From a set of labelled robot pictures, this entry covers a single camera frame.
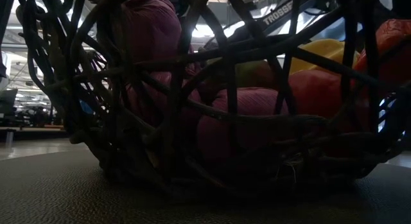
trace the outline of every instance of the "yellow fruit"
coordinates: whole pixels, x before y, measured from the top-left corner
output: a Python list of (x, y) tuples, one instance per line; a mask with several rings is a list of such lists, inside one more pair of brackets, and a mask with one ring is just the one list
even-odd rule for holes
[[(310, 42), (309, 44), (305, 44), (301, 46), (300, 48), (342, 64), (342, 59), (344, 57), (344, 42), (340, 42), (338, 40), (333, 40), (333, 39), (322, 39), (322, 40), (316, 40), (316, 41)], [(360, 54), (358, 52), (354, 53), (353, 66), (356, 64), (359, 56)], [(326, 71), (329, 73), (333, 73), (315, 64), (311, 64), (309, 62), (305, 62), (297, 58), (292, 59), (290, 74), (294, 74), (299, 71), (307, 70), (307, 69), (317, 69), (320, 71)]]

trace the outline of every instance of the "floor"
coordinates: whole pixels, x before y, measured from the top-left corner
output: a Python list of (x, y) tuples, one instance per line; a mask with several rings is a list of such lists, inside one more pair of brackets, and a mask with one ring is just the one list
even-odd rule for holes
[[(5, 143), (0, 143), (0, 160), (46, 153), (56, 153), (61, 151), (78, 151), (87, 149), (88, 147), (84, 143), (70, 144), (68, 139), (16, 141), (12, 144), (11, 148), (7, 148)], [(411, 168), (411, 151), (406, 151), (400, 156), (389, 160), (387, 164)]]

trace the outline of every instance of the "table surface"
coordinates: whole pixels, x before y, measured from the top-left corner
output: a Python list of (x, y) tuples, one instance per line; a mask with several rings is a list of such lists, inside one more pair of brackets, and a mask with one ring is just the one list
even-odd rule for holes
[(0, 223), (411, 223), (411, 169), (309, 201), (176, 204), (109, 184), (87, 150), (0, 161)]

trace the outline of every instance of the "woven basket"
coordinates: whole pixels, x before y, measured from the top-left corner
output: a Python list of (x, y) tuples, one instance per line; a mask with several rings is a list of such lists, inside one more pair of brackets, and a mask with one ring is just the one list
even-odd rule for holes
[[(399, 155), (409, 144), (411, 132), (408, 128), (411, 123), (408, 122), (408, 111), (411, 90), (407, 85), (390, 85), (378, 80), (377, 71), (378, 64), (395, 55), (407, 41), (387, 53), (382, 53), (378, 58), (372, 21), (372, 9), (376, 0), (340, 0), (339, 8), (298, 34), (295, 34), (298, 6), (294, 6), (290, 34), (271, 37), (266, 37), (252, 20), (250, 13), (243, 7), (243, 0), (229, 0), (254, 37), (230, 44), (227, 43), (221, 24), (206, 6), (208, 0), (185, 0), (191, 4), (191, 8), (183, 24), (179, 43), (180, 55), (137, 64), (131, 63), (127, 40), (123, 39), (114, 46), (104, 29), (104, 22), (107, 22), (105, 18), (110, 15), (121, 18), (118, 14), (119, 7), (126, 0), (98, 1), (78, 30), (76, 28), (85, 0), (74, 2), (71, 22), (66, 13), (72, 7), (73, 0), (64, 0), (64, 3), (59, 0), (42, 0), (48, 8), (47, 13), (36, 6), (35, 0), (19, 1), (23, 5), (20, 18), (28, 46), (28, 67), (33, 81), (49, 96), (53, 106), (64, 117), (64, 126), (71, 135), (71, 142), (87, 144), (100, 161), (107, 177), (113, 181), (148, 182), (168, 193), (173, 185), (183, 183), (217, 188), (236, 196), (260, 196), (267, 191), (296, 188), (300, 185), (347, 182), (362, 178), (377, 164)], [(352, 8), (361, 8), (361, 12), (353, 12)], [(356, 15), (363, 18), (361, 22), (365, 28), (365, 48), (370, 66), (368, 74), (361, 74), (347, 67), (351, 66), (353, 61), (349, 56), (353, 56), (355, 49)], [(219, 48), (187, 54), (191, 33), (200, 16), (214, 31)], [(341, 17), (345, 17), (347, 34), (344, 56), (346, 65), (298, 48), (298, 45)], [(98, 42), (88, 36), (96, 21), (102, 24), (97, 26)], [(114, 23), (116, 24), (111, 25), (121, 30), (121, 19)], [(82, 44), (87, 44), (95, 51), (86, 52)], [(283, 53), (286, 53), (286, 59), (282, 69), (278, 67), (275, 56)], [(291, 56), (342, 75), (344, 105), (333, 119), (297, 114), (298, 108), (287, 80)], [(208, 65), (182, 85), (183, 70), (187, 64), (218, 57), (222, 59)], [(264, 59), (268, 60), (276, 75), (277, 81), (273, 84), (280, 86), (276, 110), (280, 111), (281, 104), (285, 101), (290, 115), (274, 115), (275, 111), (269, 117), (236, 114), (236, 84), (235, 80), (232, 80), (235, 77), (234, 65)], [(33, 61), (42, 70), (44, 83), (37, 78)], [(176, 69), (172, 71), (169, 87), (149, 75), (164, 66), (174, 66)], [(228, 76), (229, 113), (188, 99), (190, 92), (202, 81), (217, 74), (221, 66)], [(357, 82), (354, 90), (349, 90), (350, 79)], [(104, 82), (109, 83), (109, 89), (104, 86)], [(163, 120), (159, 126), (150, 126), (141, 117), (131, 113), (127, 100), (121, 99), (121, 95), (126, 93), (126, 82), (131, 84), (155, 112), (159, 112), (159, 109), (155, 107), (144, 85), (168, 96), (168, 110), (161, 114)], [(351, 106), (360, 89), (364, 87), (369, 89), (370, 132), (342, 134), (336, 129), (337, 124), (345, 119), (346, 115), (350, 120), (356, 119), (350, 113)], [(381, 106), (382, 98), (378, 98), (378, 89), (393, 92)], [(80, 100), (94, 110), (93, 116), (82, 111)], [(388, 108), (388, 104), (394, 100), (395, 103)], [(174, 132), (179, 125), (177, 116), (183, 107), (230, 122), (231, 131), (240, 123), (267, 127), (281, 124), (283, 128), (287, 127), (292, 131), (292, 136), (264, 148), (240, 151), (223, 164), (209, 165), (202, 160), (195, 146), (186, 143)], [(379, 118), (381, 110), (386, 110), (387, 113)], [(382, 120), (385, 126), (379, 132), (378, 125)], [(352, 154), (327, 157), (324, 154), (327, 146), (344, 146), (344, 149)], [(247, 166), (244, 171), (238, 170), (244, 166)]]

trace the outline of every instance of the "leather surface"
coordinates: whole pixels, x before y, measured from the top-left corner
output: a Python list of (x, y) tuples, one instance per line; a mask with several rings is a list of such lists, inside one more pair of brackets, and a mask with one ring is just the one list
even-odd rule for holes
[(304, 202), (175, 204), (110, 185), (88, 151), (0, 161), (0, 223), (411, 223), (411, 169), (382, 164), (354, 189)]

